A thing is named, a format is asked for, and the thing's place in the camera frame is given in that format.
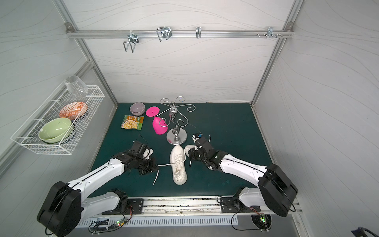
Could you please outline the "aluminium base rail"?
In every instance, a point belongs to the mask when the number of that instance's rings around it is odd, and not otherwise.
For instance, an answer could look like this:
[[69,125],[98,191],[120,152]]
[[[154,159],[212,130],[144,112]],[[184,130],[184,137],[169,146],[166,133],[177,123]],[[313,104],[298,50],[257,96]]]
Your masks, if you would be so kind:
[[[114,210],[121,200],[128,199],[126,196],[120,197],[114,192],[85,200],[75,201],[69,204],[66,198],[62,202],[61,211],[68,210],[69,220],[77,218],[84,221],[102,212]],[[146,216],[162,215],[216,215],[220,214],[221,207],[216,201],[216,197],[148,197],[144,199],[142,214]]]

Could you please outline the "metal hook bracket right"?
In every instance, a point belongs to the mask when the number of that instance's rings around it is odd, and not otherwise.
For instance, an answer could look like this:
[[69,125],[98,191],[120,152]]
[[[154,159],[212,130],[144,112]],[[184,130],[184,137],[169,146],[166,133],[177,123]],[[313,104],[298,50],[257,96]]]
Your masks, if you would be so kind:
[[281,31],[275,30],[273,27],[269,27],[266,32],[263,34],[257,34],[257,37],[259,38],[266,38],[266,39],[277,39],[277,38],[282,38],[283,33]]

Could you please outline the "lilac ceramic bowl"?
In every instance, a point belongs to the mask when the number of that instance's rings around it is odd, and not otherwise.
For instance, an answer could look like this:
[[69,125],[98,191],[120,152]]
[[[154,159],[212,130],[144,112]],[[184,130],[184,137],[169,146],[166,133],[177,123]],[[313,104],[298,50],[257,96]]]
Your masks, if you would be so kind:
[[146,106],[142,102],[136,102],[130,106],[129,110],[132,115],[139,117],[145,113]]

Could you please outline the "metal double hook left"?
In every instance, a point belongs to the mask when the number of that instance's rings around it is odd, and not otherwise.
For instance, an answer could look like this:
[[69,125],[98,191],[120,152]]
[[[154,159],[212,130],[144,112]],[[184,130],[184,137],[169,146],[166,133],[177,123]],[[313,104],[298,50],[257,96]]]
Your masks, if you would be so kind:
[[131,31],[127,36],[127,40],[123,42],[125,52],[128,52],[130,49],[134,53],[137,43],[139,43],[139,37]]

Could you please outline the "aluminium crossbar rail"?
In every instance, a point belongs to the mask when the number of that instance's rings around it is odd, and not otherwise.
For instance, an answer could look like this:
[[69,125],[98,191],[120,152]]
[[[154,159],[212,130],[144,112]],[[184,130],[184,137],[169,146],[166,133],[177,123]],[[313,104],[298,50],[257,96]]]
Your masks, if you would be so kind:
[[[172,37],[169,39],[197,39],[195,29],[172,30]],[[127,39],[130,32],[138,35],[139,39],[158,39],[156,30],[93,30],[93,31],[68,31],[67,35],[71,39]],[[259,38],[257,34],[263,34],[263,30],[206,30],[201,28],[201,39],[253,39]],[[282,38],[291,38],[295,35],[292,25],[284,30],[277,30],[283,33]]]

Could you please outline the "small metal hook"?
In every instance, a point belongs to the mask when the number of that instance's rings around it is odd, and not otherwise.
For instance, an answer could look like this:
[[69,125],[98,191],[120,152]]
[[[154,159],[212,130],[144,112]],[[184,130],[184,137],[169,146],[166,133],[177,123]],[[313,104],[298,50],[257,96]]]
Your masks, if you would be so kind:
[[195,32],[196,32],[196,38],[200,39],[201,38],[201,28],[196,27]]

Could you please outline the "metal double hook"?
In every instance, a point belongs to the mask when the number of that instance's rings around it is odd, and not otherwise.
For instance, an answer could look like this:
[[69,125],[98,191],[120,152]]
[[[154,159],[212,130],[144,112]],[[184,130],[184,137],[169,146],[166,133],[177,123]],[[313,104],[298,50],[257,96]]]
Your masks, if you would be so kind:
[[163,39],[168,40],[169,38],[172,37],[172,30],[170,27],[158,27],[156,29],[156,33],[158,36],[159,41],[162,41]]
[[137,43],[139,43],[139,37],[131,31],[127,36],[127,40],[123,42],[125,52],[128,52],[130,49],[134,53]]

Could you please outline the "green dark table mat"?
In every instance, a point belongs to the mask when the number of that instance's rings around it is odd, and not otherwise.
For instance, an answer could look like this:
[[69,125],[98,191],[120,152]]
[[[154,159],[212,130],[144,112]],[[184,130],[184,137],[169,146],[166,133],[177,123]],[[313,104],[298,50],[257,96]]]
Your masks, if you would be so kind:
[[[130,114],[130,104],[119,104],[93,168],[107,162],[111,156],[128,150],[134,141],[148,144],[159,165],[169,163],[172,146],[165,135],[155,133],[152,118],[145,117],[141,130],[122,129],[125,115]],[[248,103],[198,103],[194,112],[179,109],[189,120],[185,127],[188,134],[186,144],[192,143],[191,136],[201,132],[211,135],[212,146],[234,157],[252,164],[268,166],[271,158],[267,151],[252,109]],[[140,175],[133,169],[118,176],[97,189],[98,196],[113,189],[121,190],[130,197],[177,197],[177,196],[231,196],[241,187],[252,184],[231,174],[209,170],[201,162],[186,162],[188,179],[183,185],[176,185],[171,166],[159,168],[159,172]]]

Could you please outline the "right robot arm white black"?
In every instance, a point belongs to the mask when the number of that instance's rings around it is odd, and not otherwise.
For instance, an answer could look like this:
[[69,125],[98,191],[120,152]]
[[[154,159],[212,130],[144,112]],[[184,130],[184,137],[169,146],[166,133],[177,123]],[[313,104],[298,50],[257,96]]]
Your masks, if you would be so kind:
[[255,186],[239,189],[234,196],[236,209],[266,206],[281,217],[296,211],[291,207],[298,189],[278,165],[261,166],[240,160],[230,153],[214,149],[209,140],[199,133],[192,139],[194,145],[187,145],[184,149],[190,161],[202,162],[210,170],[237,176]]

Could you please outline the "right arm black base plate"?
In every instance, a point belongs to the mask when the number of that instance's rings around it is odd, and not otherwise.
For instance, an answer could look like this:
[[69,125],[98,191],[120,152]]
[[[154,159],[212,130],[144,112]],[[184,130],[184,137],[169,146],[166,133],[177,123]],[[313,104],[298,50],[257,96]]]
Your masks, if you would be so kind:
[[218,196],[217,203],[221,207],[222,213],[258,213],[261,212],[260,206],[245,206],[240,200],[232,197]]

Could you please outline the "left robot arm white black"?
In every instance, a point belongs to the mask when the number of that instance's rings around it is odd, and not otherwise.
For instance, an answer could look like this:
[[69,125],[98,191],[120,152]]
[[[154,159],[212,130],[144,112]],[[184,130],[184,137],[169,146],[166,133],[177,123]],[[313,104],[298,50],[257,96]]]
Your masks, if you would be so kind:
[[127,194],[112,190],[103,195],[91,194],[110,180],[135,169],[140,175],[157,171],[153,149],[135,141],[131,149],[113,155],[105,164],[68,183],[59,181],[49,190],[37,215],[37,221],[57,237],[68,235],[81,222],[103,212],[131,214]]

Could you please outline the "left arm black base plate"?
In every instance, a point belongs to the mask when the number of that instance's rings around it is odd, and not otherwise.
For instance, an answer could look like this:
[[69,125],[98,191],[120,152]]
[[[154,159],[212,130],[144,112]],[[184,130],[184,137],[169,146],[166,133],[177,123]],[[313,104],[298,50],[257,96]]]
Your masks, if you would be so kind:
[[114,210],[102,212],[102,215],[139,215],[142,214],[143,205],[143,198],[123,199]]

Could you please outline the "metal double hook middle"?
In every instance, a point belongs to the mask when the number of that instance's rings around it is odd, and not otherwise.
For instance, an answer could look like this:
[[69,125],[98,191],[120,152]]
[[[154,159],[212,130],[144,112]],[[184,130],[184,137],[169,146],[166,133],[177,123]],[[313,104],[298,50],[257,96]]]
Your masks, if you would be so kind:
[[162,41],[163,39],[168,40],[169,38],[172,37],[172,30],[170,27],[158,27],[156,29],[156,33],[158,36],[159,41]]

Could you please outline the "orange patterned bowl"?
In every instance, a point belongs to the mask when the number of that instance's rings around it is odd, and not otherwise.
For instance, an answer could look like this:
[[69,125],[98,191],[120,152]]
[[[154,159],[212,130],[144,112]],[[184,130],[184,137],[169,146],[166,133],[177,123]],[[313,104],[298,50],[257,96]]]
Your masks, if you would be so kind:
[[85,102],[73,102],[64,106],[60,112],[60,118],[68,118],[71,121],[82,118],[88,111],[88,106]]

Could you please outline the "clear drinking glass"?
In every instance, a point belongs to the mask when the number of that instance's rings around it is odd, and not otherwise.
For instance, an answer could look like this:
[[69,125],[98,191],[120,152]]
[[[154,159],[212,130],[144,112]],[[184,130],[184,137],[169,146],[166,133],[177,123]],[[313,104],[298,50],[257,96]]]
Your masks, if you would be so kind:
[[68,91],[78,97],[86,97],[89,93],[87,85],[78,76],[70,76],[64,80]]

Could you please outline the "green snack packet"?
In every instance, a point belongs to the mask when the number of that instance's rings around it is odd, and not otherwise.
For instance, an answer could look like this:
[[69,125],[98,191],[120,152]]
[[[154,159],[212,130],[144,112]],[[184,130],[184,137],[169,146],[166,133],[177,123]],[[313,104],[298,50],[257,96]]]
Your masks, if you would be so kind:
[[141,130],[143,126],[143,122],[144,122],[144,116],[138,117],[138,116],[132,116],[132,115],[125,115],[120,128]]

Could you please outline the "pink plastic wine glass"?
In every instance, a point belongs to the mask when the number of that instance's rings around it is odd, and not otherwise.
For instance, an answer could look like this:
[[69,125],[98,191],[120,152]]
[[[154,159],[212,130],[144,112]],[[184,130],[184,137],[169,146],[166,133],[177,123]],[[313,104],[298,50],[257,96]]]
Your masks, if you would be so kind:
[[150,107],[146,110],[146,115],[148,117],[152,117],[153,119],[153,129],[156,134],[162,135],[168,131],[168,125],[164,122],[164,120],[158,117],[160,109],[156,106]]

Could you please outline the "white knit sneaker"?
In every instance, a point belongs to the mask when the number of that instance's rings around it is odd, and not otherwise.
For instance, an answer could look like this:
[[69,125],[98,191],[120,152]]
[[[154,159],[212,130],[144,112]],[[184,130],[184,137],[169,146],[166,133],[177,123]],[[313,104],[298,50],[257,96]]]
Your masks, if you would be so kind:
[[180,145],[176,145],[170,154],[170,164],[172,167],[173,181],[176,185],[183,185],[187,181],[185,170],[186,155]]
[[195,145],[187,145],[184,149],[185,155],[191,160],[195,157],[196,146]]

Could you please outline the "green ceramic bowl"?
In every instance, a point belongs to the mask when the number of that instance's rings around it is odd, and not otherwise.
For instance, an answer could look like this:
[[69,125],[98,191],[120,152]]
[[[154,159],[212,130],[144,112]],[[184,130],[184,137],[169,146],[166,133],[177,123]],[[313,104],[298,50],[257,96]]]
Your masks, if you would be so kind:
[[68,118],[56,118],[45,124],[38,132],[38,137],[45,143],[53,144],[69,137],[74,131],[73,123]]

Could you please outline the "chrome glass holder stand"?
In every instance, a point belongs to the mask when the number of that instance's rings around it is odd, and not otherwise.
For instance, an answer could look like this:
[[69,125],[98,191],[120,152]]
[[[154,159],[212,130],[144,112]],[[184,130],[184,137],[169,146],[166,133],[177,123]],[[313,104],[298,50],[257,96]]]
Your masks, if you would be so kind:
[[179,111],[179,107],[185,107],[188,112],[194,112],[196,110],[196,106],[194,104],[184,104],[185,97],[178,96],[175,100],[170,100],[168,98],[162,98],[160,100],[160,104],[168,107],[165,111],[158,114],[163,115],[165,112],[168,112],[169,118],[168,122],[165,118],[162,117],[164,122],[168,125],[168,127],[173,124],[174,127],[167,132],[166,139],[167,142],[171,145],[182,145],[187,140],[187,133],[184,130],[189,124],[188,118]]

